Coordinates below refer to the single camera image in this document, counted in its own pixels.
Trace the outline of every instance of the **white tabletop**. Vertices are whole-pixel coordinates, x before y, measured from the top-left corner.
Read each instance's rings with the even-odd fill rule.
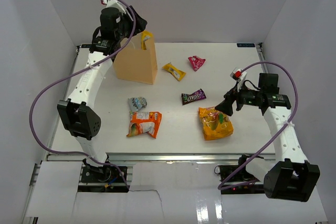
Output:
[[[229,74],[234,68],[243,68],[259,61],[256,48],[238,48],[236,44],[213,43],[156,43],[158,72],[154,85],[119,80],[111,68],[106,74],[94,104],[101,117],[102,127],[97,135],[107,153],[254,153],[269,139],[269,128],[257,107],[244,106],[230,118],[232,136],[205,141],[198,119],[198,107],[216,106],[235,81]],[[88,49],[81,49],[75,71],[87,61]],[[195,72],[188,61],[197,55],[206,59]],[[162,66],[171,62],[187,74],[178,82]],[[247,79],[258,83],[261,65],[248,70]],[[79,77],[70,82],[70,93]],[[181,93],[193,93],[202,88],[207,99],[182,106]],[[142,111],[159,111],[162,122],[154,139],[147,134],[126,137],[129,128],[127,99],[143,96],[148,106]],[[52,148],[59,151],[81,151],[79,143],[58,123]],[[264,153],[274,153],[271,145]]]

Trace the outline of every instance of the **white wall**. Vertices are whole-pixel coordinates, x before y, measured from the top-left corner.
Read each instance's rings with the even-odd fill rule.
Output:
[[[29,130],[35,95],[69,73],[75,46],[50,0],[0,0],[0,222],[20,223],[42,150]],[[48,142],[64,85],[37,104],[35,125]]]
[[[285,0],[126,0],[157,41],[262,42]],[[99,0],[51,0],[76,44],[99,26]]]
[[[298,86],[294,122],[302,149],[320,167],[318,191],[329,223],[336,223],[335,18],[336,0],[287,0],[264,44],[266,59],[285,66]],[[280,79],[280,91],[293,98],[285,75]]]

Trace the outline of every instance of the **purple cable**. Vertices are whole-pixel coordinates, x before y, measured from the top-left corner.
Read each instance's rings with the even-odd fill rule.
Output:
[[[294,83],[294,80],[292,78],[292,76],[290,75],[290,73],[281,65],[275,63],[275,62],[270,62],[270,61],[262,61],[262,62],[256,62],[253,63],[249,66],[247,66],[246,68],[244,68],[241,72],[246,71],[247,69],[258,65],[258,64],[270,64],[270,65],[274,65],[277,66],[279,68],[281,68],[286,75],[289,77],[290,82],[293,85],[294,88],[294,93],[295,93],[295,105],[294,105],[294,109],[293,112],[291,113],[291,115],[289,116],[287,122],[291,122],[292,119],[294,118],[296,111],[298,110],[298,102],[299,102],[299,97],[298,97],[298,90],[296,88],[296,85]],[[250,163],[252,161],[252,159],[254,159],[256,156],[258,156],[264,149],[266,149],[271,143],[273,143],[273,141],[285,130],[285,128],[288,126],[288,124],[284,124],[283,127],[281,127],[281,129],[279,129],[279,131],[262,147],[260,148],[260,150],[258,150],[255,154],[253,154],[247,161],[245,161],[242,165],[240,165],[237,169],[235,169],[229,176],[227,176],[221,183],[220,185],[217,187],[218,190],[225,190],[225,189],[230,189],[236,186],[242,186],[242,185],[247,185],[250,184],[252,182],[257,182],[258,180],[251,180],[248,182],[243,182],[243,183],[239,183],[236,185],[229,185],[229,186],[224,186],[223,185],[228,182],[233,176],[235,176],[241,169],[243,169],[248,163]]]
[[[117,55],[117,53],[119,53],[122,49],[124,49],[127,44],[131,41],[132,37],[133,37],[133,34],[134,34],[134,31],[135,31],[135,26],[136,26],[136,22],[135,22],[135,14],[134,14],[134,11],[130,8],[130,6],[125,3],[123,0],[116,0],[116,1],[119,1],[120,3],[122,3],[124,6],[126,6],[129,10],[129,12],[131,13],[131,16],[133,18],[133,28],[132,28],[132,31],[131,31],[131,34],[130,34],[130,37],[128,38],[128,40],[126,41],[126,43],[121,47],[119,48],[117,51],[115,51],[114,53],[112,53],[111,55],[108,55],[106,56],[104,59],[96,62],[95,64],[92,64],[91,67],[95,67],[97,66],[98,64],[101,64],[103,63],[104,61],[108,60],[108,59],[111,59],[113,56]],[[46,151],[48,152],[51,152],[51,153],[55,153],[55,154],[80,154],[80,155],[84,155],[86,157],[89,157],[89,154],[85,153],[85,152],[79,152],[79,151],[73,151],[73,152],[61,152],[61,151],[54,151],[48,147],[46,147],[42,142],[41,140],[38,138],[36,132],[35,132],[35,129],[34,129],[34,124],[33,124],[33,111],[34,111],[34,107],[38,101],[38,99],[44,94],[44,92],[46,92],[48,89],[52,88],[53,86],[65,81],[65,80],[68,80],[74,76],[77,76],[87,70],[90,70],[91,67],[87,67],[87,68],[84,68],[82,70],[79,70],[78,72],[76,73],[73,73],[67,77],[64,77],[62,79],[59,79],[55,82],[53,82],[52,84],[48,85],[47,87],[45,87],[44,89],[42,89],[41,92],[39,92],[39,94],[35,97],[35,99],[33,100],[33,103],[31,104],[31,107],[30,107],[30,110],[29,110],[29,126],[30,126],[30,130],[31,130],[31,133],[33,134],[36,142],[39,144],[39,146],[41,146],[43,149],[45,149]],[[124,176],[122,175],[122,171],[120,170],[120,168],[115,165],[115,164],[111,164],[111,163],[102,163],[102,162],[99,162],[97,160],[95,160],[94,158],[90,157],[90,159],[92,161],[94,161],[95,163],[99,164],[99,165],[110,165],[110,166],[113,166],[115,167],[118,172],[120,173],[120,176],[122,177],[122,180],[124,181],[124,183],[126,184],[126,187],[129,189],[129,185],[127,184],[127,181],[125,180]]]

